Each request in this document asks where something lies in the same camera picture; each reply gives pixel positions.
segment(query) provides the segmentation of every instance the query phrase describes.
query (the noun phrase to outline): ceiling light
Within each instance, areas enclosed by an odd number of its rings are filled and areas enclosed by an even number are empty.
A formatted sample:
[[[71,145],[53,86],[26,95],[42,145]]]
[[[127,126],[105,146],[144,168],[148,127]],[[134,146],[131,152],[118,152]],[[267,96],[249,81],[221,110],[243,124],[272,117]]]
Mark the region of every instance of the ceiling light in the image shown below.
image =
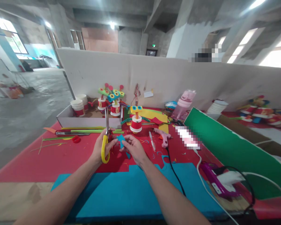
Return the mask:
[[[265,0],[256,0],[253,2],[253,4],[249,7],[249,10],[256,8],[257,6],[260,6],[262,3],[264,3]]]
[[[49,24],[47,21],[45,21],[45,25],[49,28],[51,28],[51,24]]]
[[[115,23],[114,22],[110,22],[110,27],[111,27],[111,29],[115,29]]]

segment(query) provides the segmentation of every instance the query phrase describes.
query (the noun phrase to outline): scissor blade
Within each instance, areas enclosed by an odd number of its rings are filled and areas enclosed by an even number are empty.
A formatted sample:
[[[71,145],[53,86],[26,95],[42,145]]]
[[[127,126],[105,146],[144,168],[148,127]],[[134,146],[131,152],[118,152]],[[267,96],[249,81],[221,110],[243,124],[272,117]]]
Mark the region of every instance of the scissor blade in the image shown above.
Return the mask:
[[[105,119],[106,119],[106,135],[108,135],[109,134],[108,107],[105,108]]]

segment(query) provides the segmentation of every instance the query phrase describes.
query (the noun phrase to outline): stack of paper cups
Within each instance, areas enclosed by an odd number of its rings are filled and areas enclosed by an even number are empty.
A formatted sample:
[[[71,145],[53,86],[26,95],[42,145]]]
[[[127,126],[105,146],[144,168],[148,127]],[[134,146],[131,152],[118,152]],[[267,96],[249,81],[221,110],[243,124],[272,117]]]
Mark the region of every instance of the stack of paper cups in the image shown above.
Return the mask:
[[[207,113],[220,114],[227,107],[227,105],[227,102],[215,100],[214,103],[212,103],[212,105],[207,110]]]
[[[85,115],[84,113],[84,106],[83,106],[83,102],[81,99],[76,99],[71,101],[71,106],[74,109],[76,115],[82,117]]]
[[[88,102],[87,102],[87,96],[85,94],[80,94],[75,96],[76,99],[81,99],[84,105],[84,111],[88,110]]]

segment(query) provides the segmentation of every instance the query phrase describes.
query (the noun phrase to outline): hand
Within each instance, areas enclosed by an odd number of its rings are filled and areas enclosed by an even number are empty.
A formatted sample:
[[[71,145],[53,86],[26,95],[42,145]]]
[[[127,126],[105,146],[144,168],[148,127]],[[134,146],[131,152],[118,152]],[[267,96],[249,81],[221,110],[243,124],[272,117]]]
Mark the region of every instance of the hand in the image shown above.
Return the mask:
[[[106,134],[106,129],[104,129],[100,136],[97,138],[93,153],[91,154],[90,159],[94,159],[97,163],[102,163],[101,159],[101,150],[102,150],[102,143],[103,143],[103,136]],[[112,136],[112,141],[105,145],[105,157],[108,155],[111,148],[118,142],[118,139],[116,136]]]
[[[124,147],[120,149],[120,152],[129,152],[136,164],[141,167],[146,160],[149,160],[143,149],[143,146],[141,145],[140,141],[132,135],[126,135],[124,138],[126,141],[122,141]]]

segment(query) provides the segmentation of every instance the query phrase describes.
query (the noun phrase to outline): pink glue gun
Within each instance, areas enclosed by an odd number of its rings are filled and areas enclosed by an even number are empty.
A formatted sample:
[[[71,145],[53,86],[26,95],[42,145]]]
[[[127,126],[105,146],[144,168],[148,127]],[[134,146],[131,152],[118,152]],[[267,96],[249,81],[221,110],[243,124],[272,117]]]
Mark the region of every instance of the pink glue gun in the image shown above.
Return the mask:
[[[161,146],[163,148],[166,148],[168,146],[168,139],[171,138],[171,135],[167,134],[166,132],[164,132],[160,129],[157,129],[157,128],[154,128],[153,131],[157,134],[160,134],[160,136],[162,137],[162,141],[163,141]]]

